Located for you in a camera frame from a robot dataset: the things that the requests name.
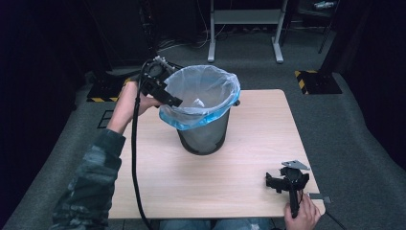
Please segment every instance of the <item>black cable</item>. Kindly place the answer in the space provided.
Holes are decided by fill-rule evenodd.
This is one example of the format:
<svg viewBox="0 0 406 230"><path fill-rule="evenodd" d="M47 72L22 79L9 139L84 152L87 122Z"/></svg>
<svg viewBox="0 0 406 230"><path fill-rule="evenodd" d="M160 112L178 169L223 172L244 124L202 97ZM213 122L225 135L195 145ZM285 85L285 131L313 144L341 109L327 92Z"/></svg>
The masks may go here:
<svg viewBox="0 0 406 230"><path fill-rule="evenodd" d="M132 181L134 183L134 190L135 196L137 198L137 205L138 210L140 212L141 219L143 220L144 224L147 226L149 230L153 230L151 224L147 220L146 215L144 214L143 204L141 202L140 196L140 189L138 186L137 180L137 125L138 125L138 114L140 111L140 94L141 94L141 87L142 81L145 74L145 68L149 61L146 61L141 68L140 78L138 79L138 90L137 90L137 97L135 99L135 106L134 106L134 115L132 118L132 134L131 134L131 150L132 150Z"/></svg>
<svg viewBox="0 0 406 230"><path fill-rule="evenodd" d="M332 218L332 220L334 220L338 225L340 225L340 227L344 230L347 230L347 228L340 222L338 221L332 214L330 214L327 210L326 210L326 214Z"/></svg>

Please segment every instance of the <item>sleeve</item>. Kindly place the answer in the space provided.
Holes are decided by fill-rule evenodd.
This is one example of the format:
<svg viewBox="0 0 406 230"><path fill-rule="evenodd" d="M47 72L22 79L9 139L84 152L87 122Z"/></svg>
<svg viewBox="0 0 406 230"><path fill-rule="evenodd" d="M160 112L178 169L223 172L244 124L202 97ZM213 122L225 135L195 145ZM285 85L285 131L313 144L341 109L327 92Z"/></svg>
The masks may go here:
<svg viewBox="0 0 406 230"><path fill-rule="evenodd" d="M90 146L53 211L50 229L104 229L122 165L125 138L104 129Z"/></svg>

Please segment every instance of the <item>light blue plastic bag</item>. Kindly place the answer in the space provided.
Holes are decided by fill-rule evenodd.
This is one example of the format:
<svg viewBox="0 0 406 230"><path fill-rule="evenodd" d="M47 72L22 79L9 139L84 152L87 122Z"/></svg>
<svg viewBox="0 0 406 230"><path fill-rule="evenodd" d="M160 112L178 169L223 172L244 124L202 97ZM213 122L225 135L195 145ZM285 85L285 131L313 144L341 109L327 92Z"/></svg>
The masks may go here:
<svg viewBox="0 0 406 230"><path fill-rule="evenodd" d="M239 98L235 74L212 65L193 65L169 76L166 90L183 102L161 105L159 116L179 130L202 127L220 118Z"/></svg>

